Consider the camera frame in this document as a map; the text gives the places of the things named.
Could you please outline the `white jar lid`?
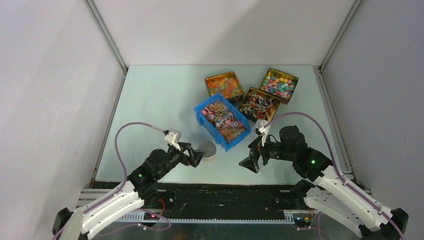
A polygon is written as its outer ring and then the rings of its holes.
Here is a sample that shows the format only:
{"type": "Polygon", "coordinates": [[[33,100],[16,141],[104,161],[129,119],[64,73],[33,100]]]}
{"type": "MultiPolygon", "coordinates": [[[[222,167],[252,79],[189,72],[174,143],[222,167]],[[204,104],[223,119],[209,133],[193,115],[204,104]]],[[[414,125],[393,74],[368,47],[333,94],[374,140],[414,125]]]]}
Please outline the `white jar lid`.
{"type": "Polygon", "coordinates": [[[216,155],[216,145],[211,141],[203,141],[198,145],[198,150],[204,152],[204,155],[216,155]]]}

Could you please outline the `clear plastic jar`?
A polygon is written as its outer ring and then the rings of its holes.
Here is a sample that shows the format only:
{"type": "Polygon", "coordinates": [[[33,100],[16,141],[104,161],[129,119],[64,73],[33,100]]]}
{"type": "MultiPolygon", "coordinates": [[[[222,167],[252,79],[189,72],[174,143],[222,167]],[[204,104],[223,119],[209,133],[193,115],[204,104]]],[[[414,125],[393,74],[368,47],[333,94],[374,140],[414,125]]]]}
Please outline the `clear plastic jar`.
{"type": "Polygon", "coordinates": [[[213,155],[210,155],[210,154],[204,155],[203,158],[202,158],[202,160],[203,161],[206,161],[206,162],[211,162],[211,161],[213,161],[215,159],[216,159],[216,155],[215,154],[213,154],[213,155]]]}

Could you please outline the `blue plastic candy bin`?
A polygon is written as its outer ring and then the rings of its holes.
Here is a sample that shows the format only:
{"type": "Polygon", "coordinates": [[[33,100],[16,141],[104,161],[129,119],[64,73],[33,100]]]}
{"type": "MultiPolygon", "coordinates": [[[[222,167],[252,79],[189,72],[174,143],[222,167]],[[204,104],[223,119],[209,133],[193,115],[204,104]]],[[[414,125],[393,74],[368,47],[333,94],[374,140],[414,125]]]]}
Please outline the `blue plastic candy bin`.
{"type": "Polygon", "coordinates": [[[226,152],[234,148],[250,133],[248,119],[221,93],[216,93],[194,107],[197,122],[226,152]]]}

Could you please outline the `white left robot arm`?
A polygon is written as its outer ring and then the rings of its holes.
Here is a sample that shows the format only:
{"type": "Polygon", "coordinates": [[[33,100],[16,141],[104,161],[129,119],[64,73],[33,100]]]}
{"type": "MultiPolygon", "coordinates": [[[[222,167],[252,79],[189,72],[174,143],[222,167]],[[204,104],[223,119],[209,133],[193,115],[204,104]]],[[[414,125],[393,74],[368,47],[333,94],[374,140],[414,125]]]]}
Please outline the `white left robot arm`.
{"type": "Polygon", "coordinates": [[[181,143],[180,149],[155,149],[119,186],[95,201],[70,211],[60,210],[53,224],[54,240],[91,240],[122,216],[158,202],[156,185],[178,164],[197,167],[205,151],[181,143]]]}

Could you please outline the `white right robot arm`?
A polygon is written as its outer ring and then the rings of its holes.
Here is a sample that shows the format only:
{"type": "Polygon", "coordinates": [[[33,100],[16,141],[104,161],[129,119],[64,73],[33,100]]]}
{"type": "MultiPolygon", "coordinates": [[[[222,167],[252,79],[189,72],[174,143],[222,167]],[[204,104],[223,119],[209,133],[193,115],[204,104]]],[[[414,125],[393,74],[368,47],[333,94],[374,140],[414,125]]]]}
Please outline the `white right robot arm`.
{"type": "Polygon", "coordinates": [[[249,155],[239,162],[254,173],[259,159],[292,162],[301,180],[290,190],[297,209],[317,210],[350,229],[362,240],[403,240],[409,215],[401,208],[384,206],[336,170],[333,161],[308,146],[297,126],[279,131],[280,140],[259,133],[248,145],[249,155]]]}

